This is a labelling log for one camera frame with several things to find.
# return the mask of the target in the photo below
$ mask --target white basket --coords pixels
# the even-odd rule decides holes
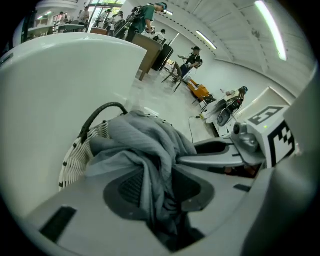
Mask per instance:
[[[96,117],[104,109],[109,107],[119,107],[124,114],[128,113],[120,103],[111,102],[101,106],[90,116],[82,127],[79,137],[72,144],[72,147],[69,149],[63,160],[62,169],[59,175],[59,191],[84,176],[87,164],[94,158],[90,149],[90,140],[98,136],[110,138],[108,133],[109,121],[103,121],[90,129],[90,126]]]

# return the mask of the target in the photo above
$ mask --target backpack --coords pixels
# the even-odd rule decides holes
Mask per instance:
[[[117,30],[119,30],[120,28],[122,28],[125,23],[126,23],[126,21],[125,21],[124,19],[119,20],[119,21],[114,25],[114,32],[116,32]]]
[[[126,18],[127,22],[130,23],[136,23],[139,20],[141,20],[141,10],[142,10],[143,6],[137,6],[134,7],[133,10],[131,11],[132,13],[128,16],[128,18]]]

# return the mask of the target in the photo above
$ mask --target black stripe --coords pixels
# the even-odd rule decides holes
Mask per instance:
[[[250,186],[246,186],[246,185],[242,185],[242,184],[237,184],[233,188],[236,189],[236,190],[244,191],[244,192],[249,192],[250,189],[251,189]]]
[[[169,210],[165,205],[163,206],[164,209],[166,209],[167,211],[171,212],[171,210]]]
[[[72,207],[61,207],[40,230],[40,233],[56,243],[76,212],[77,210]]]

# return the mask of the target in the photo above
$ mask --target fluorescent light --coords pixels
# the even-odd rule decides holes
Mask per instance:
[[[164,12],[165,12],[166,14],[173,15],[173,13],[172,13],[171,11],[165,10]]]
[[[217,49],[217,47],[214,46],[214,44],[208,39],[205,37],[204,34],[202,34],[200,31],[197,31],[198,35],[200,35],[200,37],[202,37],[204,40],[206,40],[206,42],[212,46],[213,49]]]
[[[272,17],[270,11],[268,10],[267,6],[263,1],[256,1],[255,5],[258,7],[259,11],[261,12],[262,16],[264,17],[275,42],[276,48],[278,50],[279,58],[283,61],[287,60],[286,49],[284,45],[284,41],[282,40],[279,28]]]

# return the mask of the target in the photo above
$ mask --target black handle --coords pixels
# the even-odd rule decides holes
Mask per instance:
[[[78,136],[78,138],[81,138],[81,143],[83,144],[86,139],[88,138],[88,132],[90,129],[90,126],[92,125],[92,123],[94,122],[94,120],[97,118],[97,116],[99,116],[99,114],[104,111],[106,108],[109,107],[118,107],[122,110],[123,114],[128,114],[128,111],[125,109],[124,106],[122,106],[120,103],[118,102],[110,102],[107,103],[101,107],[99,107],[96,111],[93,112],[93,114],[88,118],[88,120],[84,123],[80,134]]]

